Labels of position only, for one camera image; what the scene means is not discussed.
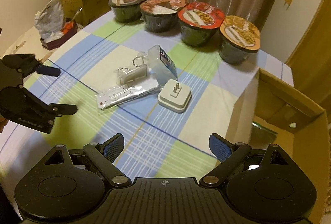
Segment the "white remote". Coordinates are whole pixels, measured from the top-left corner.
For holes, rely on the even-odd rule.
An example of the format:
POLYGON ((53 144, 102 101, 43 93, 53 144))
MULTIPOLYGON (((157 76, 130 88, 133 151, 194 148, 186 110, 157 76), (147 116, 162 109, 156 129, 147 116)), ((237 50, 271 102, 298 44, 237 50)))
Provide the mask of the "white remote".
POLYGON ((159 89, 158 81, 153 77, 149 77, 101 92, 96 96, 96 104, 98 109, 104 110, 148 95, 159 89))

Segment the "clear plastic box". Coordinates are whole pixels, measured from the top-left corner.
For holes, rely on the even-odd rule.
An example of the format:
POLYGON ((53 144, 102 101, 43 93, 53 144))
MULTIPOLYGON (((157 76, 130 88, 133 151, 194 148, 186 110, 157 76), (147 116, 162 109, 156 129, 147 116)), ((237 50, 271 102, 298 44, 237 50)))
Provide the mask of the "clear plastic box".
POLYGON ((160 45, 155 45, 148 50, 147 62, 161 86, 170 79, 177 80, 176 65, 160 45))

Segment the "dark wooden tray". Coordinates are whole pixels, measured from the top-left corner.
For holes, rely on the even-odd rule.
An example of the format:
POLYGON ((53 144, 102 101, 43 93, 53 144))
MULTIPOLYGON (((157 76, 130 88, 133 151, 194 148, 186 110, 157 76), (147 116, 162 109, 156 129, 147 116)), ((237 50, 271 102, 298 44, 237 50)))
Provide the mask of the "dark wooden tray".
POLYGON ((52 33, 48 39, 44 40, 40 38, 40 42, 44 48, 47 50, 53 50, 62 46, 66 41, 68 41, 73 35, 77 33, 78 26, 75 20, 71 21, 66 18, 66 23, 58 32, 52 33))

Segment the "white plastic bag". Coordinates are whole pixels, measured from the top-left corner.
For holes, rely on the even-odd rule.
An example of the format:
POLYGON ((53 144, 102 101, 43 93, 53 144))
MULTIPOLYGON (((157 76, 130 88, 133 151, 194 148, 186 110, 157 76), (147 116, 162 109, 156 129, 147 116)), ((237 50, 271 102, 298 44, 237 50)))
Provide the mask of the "white plastic bag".
POLYGON ((35 28, 43 40, 60 31, 65 23, 62 0, 50 0, 34 19, 35 28))

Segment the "brown cardboard box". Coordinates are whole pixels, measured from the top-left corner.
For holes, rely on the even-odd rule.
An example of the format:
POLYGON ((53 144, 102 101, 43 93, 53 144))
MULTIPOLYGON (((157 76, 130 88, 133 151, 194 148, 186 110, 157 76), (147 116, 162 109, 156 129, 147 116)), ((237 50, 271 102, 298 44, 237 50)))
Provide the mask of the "brown cardboard box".
POLYGON ((299 90, 259 69, 236 101, 225 138, 250 141, 252 122, 276 131, 275 140, 317 190, 309 220, 320 223, 329 186, 329 133, 325 110, 299 90))

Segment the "small cardboard box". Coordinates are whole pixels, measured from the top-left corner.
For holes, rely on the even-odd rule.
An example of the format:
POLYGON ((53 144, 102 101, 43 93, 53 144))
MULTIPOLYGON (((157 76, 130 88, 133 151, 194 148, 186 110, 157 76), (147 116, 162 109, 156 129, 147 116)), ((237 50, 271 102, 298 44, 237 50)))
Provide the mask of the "small cardboard box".
POLYGON ((62 0, 63 10, 66 18, 72 19, 76 12, 82 8, 80 13, 76 16, 77 23, 86 26, 86 8, 84 7, 83 0, 62 0))

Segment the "checked tablecloth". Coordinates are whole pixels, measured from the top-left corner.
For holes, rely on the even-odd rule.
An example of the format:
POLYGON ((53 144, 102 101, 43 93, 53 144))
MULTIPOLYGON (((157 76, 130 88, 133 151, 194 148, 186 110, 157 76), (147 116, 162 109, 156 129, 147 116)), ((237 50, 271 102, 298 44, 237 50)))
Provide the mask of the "checked tablecloth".
POLYGON ((125 138, 115 165, 130 178, 201 178, 216 164, 208 146, 212 133, 225 135, 233 106, 258 69, 292 84, 289 66, 260 51, 239 66, 221 60, 219 37, 195 49, 182 43, 180 29, 161 34, 142 21, 121 24, 112 12, 82 29, 45 64, 58 67, 57 78, 32 74, 25 87, 47 104, 74 104, 78 111, 59 117, 49 134, 8 123, 1 134, 1 185, 10 201, 20 179, 56 144, 81 148, 102 143, 116 133, 125 138), (116 69, 128 67, 140 52, 160 45, 188 85, 187 109, 175 113, 158 104, 153 93, 114 108, 100 110, 96 96, 116 84, 116 69))

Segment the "white power adapter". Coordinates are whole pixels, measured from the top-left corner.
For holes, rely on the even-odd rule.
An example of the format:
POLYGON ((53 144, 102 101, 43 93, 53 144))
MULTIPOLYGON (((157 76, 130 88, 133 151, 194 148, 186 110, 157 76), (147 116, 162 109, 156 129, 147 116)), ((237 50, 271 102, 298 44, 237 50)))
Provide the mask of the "white power adapter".
POLYGON ((190 87, 174 79, 166 82, 157 97, 159 105, 179 114, 187 109, 191 98, 190 87))

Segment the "keyring tag in bag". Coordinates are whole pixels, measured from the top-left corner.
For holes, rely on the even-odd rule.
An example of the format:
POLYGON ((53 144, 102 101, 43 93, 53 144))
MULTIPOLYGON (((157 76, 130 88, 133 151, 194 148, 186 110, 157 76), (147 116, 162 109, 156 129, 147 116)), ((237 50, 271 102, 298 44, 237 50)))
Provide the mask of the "keyring tag in bag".
POLYGON ((147 55, 145 52, 140 52, 137 54, 137 56, 133 58, 130 66, 117 68, 117 84, 125 85, 145 78, 148 73, 147 63, 147 55))

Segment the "noodle bowl dark lid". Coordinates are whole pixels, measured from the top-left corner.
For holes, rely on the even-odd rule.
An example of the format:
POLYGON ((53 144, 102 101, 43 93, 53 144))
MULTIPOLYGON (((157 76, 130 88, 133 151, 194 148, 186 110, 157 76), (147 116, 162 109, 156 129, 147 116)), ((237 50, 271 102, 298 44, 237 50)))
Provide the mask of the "noodle bowl dark lid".
POLYGON ((140 4, 146 0, 109 0, 108 6, 115 20, 121 23, 136 21, 141 17, 140 4))

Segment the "noodle bowl orange lid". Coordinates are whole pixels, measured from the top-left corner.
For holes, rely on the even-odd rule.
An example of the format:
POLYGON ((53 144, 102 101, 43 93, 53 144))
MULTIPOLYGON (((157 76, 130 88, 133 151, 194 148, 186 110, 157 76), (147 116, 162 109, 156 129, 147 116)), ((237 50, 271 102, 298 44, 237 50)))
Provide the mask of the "noodle bowl orange lid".
POLYGON ((220 57, 229 64, 240 64, 260 49, 260 31, 239 16, 226 16, 220 28, 220 57))

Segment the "wooden door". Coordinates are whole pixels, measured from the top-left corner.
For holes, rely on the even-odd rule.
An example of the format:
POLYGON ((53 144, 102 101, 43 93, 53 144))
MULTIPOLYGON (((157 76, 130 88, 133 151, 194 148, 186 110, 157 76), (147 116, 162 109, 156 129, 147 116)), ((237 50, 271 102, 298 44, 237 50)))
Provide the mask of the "wooden door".
POLYGON ((330 114, 330 0, 322 0, 287 60, 294 87, 330 114))

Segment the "noodle bowl maroon lid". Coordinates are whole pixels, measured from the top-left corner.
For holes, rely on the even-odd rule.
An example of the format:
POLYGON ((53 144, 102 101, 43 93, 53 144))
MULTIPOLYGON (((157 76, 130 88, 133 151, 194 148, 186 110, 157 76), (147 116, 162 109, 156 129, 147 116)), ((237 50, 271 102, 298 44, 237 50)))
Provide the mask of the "noodle bowl maroon lid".
POLYGON ((140 12, 146 28, 151 32, 166 32, 178 21, 178 12, 189 0, 146 0, 140 4, 140 12))

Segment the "noodle bowl red lid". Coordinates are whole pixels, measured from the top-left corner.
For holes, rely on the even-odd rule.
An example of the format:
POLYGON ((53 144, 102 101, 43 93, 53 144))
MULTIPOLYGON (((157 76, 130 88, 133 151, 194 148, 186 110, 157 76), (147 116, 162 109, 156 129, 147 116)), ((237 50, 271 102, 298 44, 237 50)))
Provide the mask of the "noodle bowl red lid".
POLYGON ((206 45, 225 19, 223 11, 204 2, 189 3, 177 15, 182 41, 198 48, 206 45))

